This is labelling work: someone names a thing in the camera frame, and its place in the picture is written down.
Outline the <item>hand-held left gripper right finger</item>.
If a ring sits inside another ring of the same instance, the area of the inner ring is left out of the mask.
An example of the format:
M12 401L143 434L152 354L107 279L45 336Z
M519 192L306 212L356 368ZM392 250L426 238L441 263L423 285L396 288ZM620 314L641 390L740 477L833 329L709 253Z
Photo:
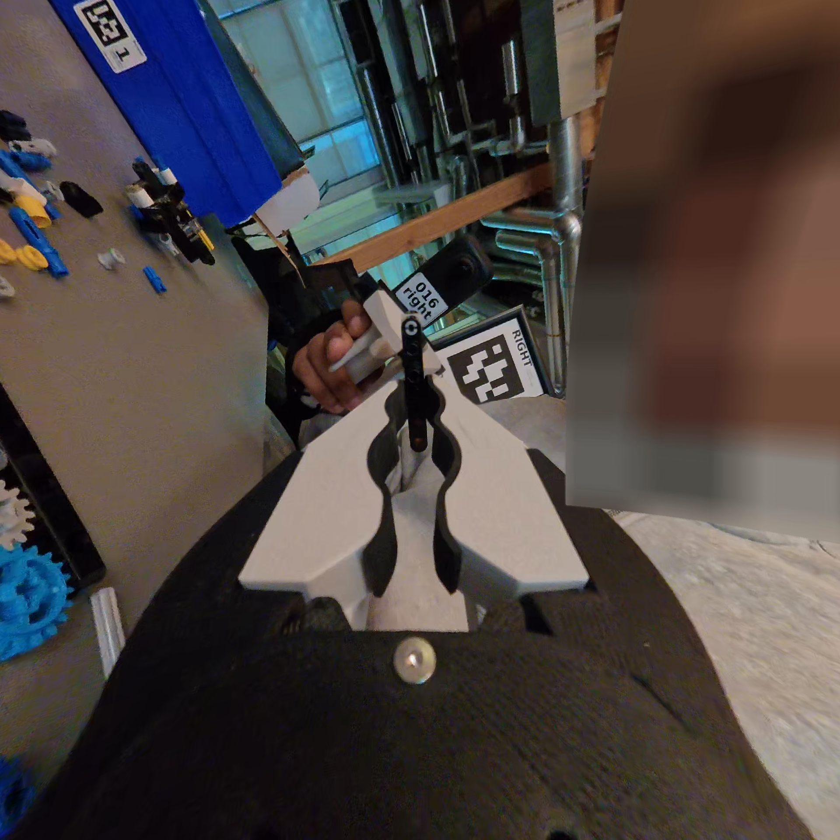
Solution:
M577 592L589 582L539 472L554 463L466 399L451 382L428 382L433 462L444 481L435 502L434 565L479 610L524 596Z

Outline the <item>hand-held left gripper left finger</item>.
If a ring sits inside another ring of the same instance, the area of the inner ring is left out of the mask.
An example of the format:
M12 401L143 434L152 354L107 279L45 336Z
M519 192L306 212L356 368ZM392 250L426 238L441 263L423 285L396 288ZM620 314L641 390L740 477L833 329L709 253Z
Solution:
M389 508L385 479L368 465L376 437L393 430L400 382L388 382L299 454L286 488L238 574L248 590L295 592L311 602L330 597L350 625L368 623L374 583L364 550Z

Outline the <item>black yellow lego beam assembly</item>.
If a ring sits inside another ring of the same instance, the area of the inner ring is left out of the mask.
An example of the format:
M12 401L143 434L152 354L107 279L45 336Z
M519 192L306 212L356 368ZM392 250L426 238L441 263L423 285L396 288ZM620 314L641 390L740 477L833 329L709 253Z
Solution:
M428 444L424 369L425 337L419 317L414 312L405 316L401 330L406 424L411 449L419 454L426 450Z

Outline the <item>person's right forearm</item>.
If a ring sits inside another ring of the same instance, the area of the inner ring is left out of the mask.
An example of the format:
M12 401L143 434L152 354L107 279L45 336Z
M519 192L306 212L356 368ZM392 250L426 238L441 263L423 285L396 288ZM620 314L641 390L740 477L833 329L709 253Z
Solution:
M346 417L347 414L348 412L346 411L342 413L318 412L302 421L297 436L297 444L300 451L305 450L318 437L328 432Z

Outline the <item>small lego assembly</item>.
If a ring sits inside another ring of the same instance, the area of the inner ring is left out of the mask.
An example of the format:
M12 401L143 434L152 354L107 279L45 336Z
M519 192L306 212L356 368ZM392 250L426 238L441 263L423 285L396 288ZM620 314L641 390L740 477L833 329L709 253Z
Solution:
M134 181L124 191L140 229L171 256L214 266L215 246L187 205L172 170L154 167L141 156L133 160L132 169Z

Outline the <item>long black lego beam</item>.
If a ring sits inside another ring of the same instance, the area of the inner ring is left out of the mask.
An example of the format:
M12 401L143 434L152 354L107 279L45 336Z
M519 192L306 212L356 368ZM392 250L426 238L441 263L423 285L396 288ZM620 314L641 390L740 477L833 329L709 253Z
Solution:
M69 585L83 592L103 582L106 565L91 535L59 483L46 457L4 388L1 389L1 444L6 466L2 478L21 491L34 513L28 543L50 552L69 575Z

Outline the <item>blue lego gear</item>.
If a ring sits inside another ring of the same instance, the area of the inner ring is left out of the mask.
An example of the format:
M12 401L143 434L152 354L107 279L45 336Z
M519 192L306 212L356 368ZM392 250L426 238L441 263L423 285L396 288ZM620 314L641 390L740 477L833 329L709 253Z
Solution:
M26 655L67 621L73 589L51 553L16 544L1 549L1 661Z

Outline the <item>small white lego gear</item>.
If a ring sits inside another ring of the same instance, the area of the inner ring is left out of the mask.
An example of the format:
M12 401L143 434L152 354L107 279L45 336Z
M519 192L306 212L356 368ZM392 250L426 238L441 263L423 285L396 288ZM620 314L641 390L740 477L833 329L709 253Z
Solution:
M35 529L35 510L21 490L1 479L1 548L11 551Z

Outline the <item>black angled lego connector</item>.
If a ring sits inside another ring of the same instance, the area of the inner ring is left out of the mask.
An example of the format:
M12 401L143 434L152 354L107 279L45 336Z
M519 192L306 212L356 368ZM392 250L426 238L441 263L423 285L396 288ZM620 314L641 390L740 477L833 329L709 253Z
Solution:
M103 213L99 200L75 182L59 183L63 201L80 216L91 219Z

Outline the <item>scattered small lego pieces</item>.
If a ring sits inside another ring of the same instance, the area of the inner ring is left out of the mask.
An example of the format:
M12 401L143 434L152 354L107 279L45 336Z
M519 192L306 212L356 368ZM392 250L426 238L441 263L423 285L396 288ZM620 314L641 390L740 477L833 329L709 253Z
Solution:
M65 278L69 270L46 235L60 219L63 195L53 182L38 179L51 170L57 148L34 137L25 118L6 109L1 111L1 146L2 207L24 240L21 246L2 240L2 265Z

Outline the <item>person's right hand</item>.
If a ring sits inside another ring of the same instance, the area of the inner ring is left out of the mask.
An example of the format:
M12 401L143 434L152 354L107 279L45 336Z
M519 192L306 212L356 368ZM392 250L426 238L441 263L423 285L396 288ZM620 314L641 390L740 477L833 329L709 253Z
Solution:
M287 350L287 388L295 395L307 393L327 413L354 410L382 378L385 366L381 364L360 383L351 381L346 368L331 369L370 326L368 313L352 299L310 320Z

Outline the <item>wooden railing beam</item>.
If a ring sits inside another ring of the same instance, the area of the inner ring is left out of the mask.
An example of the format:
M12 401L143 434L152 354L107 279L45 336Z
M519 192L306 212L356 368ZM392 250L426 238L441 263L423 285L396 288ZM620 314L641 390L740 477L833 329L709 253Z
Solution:
M318 265L350 260L358 272L364 272L551 189L554 184L553 173L553 165L544 163L511 175L321 259Z

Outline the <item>framed black white marker sign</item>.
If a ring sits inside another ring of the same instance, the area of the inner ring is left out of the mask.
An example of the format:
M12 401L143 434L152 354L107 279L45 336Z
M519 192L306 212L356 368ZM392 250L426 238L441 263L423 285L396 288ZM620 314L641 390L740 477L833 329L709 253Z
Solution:
M448 376L474 404L554 395L523 306L436 332L430 342Z

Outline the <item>blue storage bin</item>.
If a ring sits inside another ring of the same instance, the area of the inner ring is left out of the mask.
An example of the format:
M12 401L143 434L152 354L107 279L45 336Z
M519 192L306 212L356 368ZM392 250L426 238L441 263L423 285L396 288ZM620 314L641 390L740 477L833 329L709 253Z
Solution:
M50 5L195 215L243 224L306 165L209 2Z

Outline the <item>silver ventilation duct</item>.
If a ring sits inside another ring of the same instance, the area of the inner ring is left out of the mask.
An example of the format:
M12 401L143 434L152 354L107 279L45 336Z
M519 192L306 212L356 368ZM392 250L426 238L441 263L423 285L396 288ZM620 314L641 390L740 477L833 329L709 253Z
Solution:
M496 231L495 243L501 250L530 256L539 262L549 381L552 394L564 398L583 221L580 117L574 115L552 122L548 147L553 209L516 206L492 213L481 223Z

